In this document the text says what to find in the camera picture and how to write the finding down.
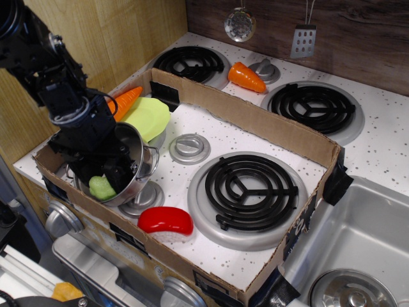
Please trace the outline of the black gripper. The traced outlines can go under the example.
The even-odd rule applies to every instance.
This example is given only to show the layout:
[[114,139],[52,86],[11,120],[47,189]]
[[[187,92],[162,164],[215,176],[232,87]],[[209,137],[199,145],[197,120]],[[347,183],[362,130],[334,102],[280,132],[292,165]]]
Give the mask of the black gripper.
[[70,169],[87,187],[93,176],[108,179],[117,194],[134,179],[135,160],[125,159],[116,146],[114,119],[104,96],[81,97],[82,106],[70,114],[51,115],[60,128],[50,146],[61,152]]

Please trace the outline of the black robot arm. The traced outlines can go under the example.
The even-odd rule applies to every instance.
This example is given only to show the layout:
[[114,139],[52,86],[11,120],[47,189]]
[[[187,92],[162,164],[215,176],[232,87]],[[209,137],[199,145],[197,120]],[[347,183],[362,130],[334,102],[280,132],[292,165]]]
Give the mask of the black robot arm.
[[81,64],[61,37],[23,1],[1,1],[1,68],[47,108],[59,127],[49,146],[83,184],[105,176],[119,194],[131,183],[135,163],[119,137],[119,99],[87,87]]

